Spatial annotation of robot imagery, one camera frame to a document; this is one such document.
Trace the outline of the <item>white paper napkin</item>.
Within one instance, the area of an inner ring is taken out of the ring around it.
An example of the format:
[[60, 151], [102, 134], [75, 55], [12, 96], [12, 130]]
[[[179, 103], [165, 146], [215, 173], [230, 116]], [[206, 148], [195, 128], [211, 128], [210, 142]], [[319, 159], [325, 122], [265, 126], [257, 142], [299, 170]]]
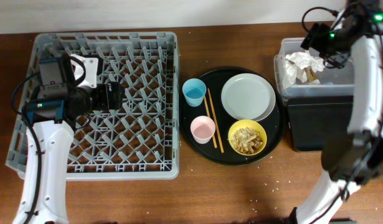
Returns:
[[[305, 68], [311, 68], [316, 76], [317, 80], [312, 83], [307, 82]], [[307, 85], [320, 85], [318, 72], [324, 70], [324, 60], [320, 57], [314, 57], [308, 50], [304, 52], [294, 52], [285, 56], [285, 74], [282, 78], [282, 84], [284, 89], [287, 89], [294, 85], [297, 80], [302, 84]]]

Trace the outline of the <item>brown gold snack wrapper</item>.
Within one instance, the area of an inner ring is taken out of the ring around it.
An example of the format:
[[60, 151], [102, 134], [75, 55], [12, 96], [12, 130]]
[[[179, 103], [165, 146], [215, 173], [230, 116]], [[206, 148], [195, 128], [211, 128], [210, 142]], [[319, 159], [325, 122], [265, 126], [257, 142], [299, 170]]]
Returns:
[[318, 79], [315, 72], [311, 68], [305, 68], [304, 71], [306, 73], [308, 83], [312, 83]]

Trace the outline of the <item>light blue plastic cup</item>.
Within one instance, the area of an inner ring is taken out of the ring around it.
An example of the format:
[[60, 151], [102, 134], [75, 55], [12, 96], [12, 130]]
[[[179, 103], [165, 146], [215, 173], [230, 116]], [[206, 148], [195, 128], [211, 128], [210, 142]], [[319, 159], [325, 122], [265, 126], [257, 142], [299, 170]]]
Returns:
[[182, 86], [186, 103], [191, 107], [197, 107], [202, 103], [206, 91], [205, 83], [198, 78], [189, 79]]

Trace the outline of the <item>grey round plate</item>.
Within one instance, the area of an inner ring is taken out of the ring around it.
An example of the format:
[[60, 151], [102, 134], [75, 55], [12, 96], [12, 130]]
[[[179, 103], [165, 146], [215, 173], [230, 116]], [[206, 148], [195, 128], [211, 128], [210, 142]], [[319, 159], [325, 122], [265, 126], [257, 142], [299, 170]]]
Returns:
[[261, 121], [273, 111], [275, 90], [263, 77], [241, 73], [228, 79], [221, 91], [224, 110], [237, 120]]

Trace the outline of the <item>wooden chopstick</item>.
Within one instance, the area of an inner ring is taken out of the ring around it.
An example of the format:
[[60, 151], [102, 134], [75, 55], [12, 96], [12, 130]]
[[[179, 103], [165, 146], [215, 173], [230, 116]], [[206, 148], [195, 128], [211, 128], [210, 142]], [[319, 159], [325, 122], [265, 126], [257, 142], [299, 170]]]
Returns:
[[207, 91], [208, 91], [208, 96], [209, 96], [210, 107], [211, 107], [211, 110], [212, 110], [212, 115], [213, 115], [213, 118], [214, 118], [216, 133], [217, 133], [217, 142], [219, 143], [220, 151], [223, 154], [224, 153], [224, 148], [223, 148], [223, 145], [222, 145], [222, 139], [221, 139], [221, 135], [220, 135], [219, 125], [218, 125], [217, 118], [216, 118], [216, 115], [215, 115], [215, 108], [214, 108], [214, 104], [213, 104], [213, 101], [212, 101], [212, 95], [210, 93], [210, 89], [209, 88], [207, 89]]
[[211, 134], [212, 134], [212, 137], [211, 137], [212, 138], [212, 142], [213, 142], [214, 147], [217, 149], [217, 142], [216, 142], [216, 139], [215, 139], [215, 124], [214, 124], [214, 121], [210, 117], [209, 107], [208, 107], [208, 104], [207, 104], [206, 96], [204, 96], [204, 106], [205, 106], [207, 117], [208, 117], [208, 122], [207, 122], [208, 123], [208, 127], [210, 128], [210, 131], [211, 131]]

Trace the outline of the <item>pink plastic cup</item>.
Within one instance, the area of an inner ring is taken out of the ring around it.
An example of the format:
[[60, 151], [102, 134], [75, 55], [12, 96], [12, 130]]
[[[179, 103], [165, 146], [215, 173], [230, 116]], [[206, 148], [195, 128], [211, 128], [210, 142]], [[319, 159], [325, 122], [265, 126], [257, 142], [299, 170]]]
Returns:
[[192, 137], [198, 144], [206, 144], [212, 139], [212, 134], [207, 122], [207, 116], [198, 116], [191, 122], [190, 130]]

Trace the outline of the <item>yellow bowl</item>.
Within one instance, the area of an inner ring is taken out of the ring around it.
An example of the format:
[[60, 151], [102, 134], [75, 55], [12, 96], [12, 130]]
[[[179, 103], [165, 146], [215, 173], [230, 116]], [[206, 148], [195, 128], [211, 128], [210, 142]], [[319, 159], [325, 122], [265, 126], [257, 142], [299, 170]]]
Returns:
[[[257, 123], [256, 121], [252, 121], [252, 120], [248, 120], [248, 119], [239, 120], [239, 121], [235, 122], [230, 127], [229, 132], [228, 132], [228, 140], [230, 139], [231, 135], [233, 135], [233, 133], [236, 132], [236, 130], [241, 129], [241, 128], [250, 128], [250, 129], [253, 129], [253, 130], [257, 131], [258, 133], [260, 133], [260, 137], [263, 140], [263, 149], [260, 151], [260, 152], [262, 152], [264, 150], [266, 144], [267, 144], [267, 134], [266, 134], [263, 126], [260, 125], [259, 123]], [[243, 156], [255, 156], [255, 155], [260, 153], [260, 152], [258, 152], [257, 154], [244, 155], [244, 154], [237, 152], [233, 147], [232, 147], [232, 149], [236, 153], [243, 155]]]

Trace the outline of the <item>peanut shell food scraps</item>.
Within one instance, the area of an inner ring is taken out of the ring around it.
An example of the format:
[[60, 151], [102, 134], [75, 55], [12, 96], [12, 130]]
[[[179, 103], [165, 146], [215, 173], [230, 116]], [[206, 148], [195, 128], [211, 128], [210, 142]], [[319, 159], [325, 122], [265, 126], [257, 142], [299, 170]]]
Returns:
[[260, 133], [250, 128], [241, 128], [231, 135], [230, 145], [244, 155], [257, 154], [263, 149]]

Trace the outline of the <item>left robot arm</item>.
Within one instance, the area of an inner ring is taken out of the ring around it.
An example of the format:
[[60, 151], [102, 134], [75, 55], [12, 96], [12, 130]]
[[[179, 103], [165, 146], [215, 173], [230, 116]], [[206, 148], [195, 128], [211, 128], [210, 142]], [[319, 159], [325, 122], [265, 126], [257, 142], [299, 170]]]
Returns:
[[31, 98], [15, 110], [26, 126], [27, 163], [22, 198], [14, 223], [67, 223], [65, 188], [69, 150], [77, 118], [93, 111], [118, 110], [124, 88], [99, 84], [103, 59], [97, 55], [41, 60], [26, 80], [36, 80]]

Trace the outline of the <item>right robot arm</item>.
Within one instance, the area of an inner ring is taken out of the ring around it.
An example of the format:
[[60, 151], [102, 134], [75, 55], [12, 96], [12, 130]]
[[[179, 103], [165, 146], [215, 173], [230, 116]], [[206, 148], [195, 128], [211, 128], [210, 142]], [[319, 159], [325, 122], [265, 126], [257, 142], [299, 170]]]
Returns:
[[301, 43], [325, 65], [354, 63], [354, 95], [347, 135], [322, 150], [323, 172], [311, 195], [284, 223], [329, 223], [371, 179], [383, 174], [383, 9], [379, 1], [348, 1], [331, 26], [315, 23]]

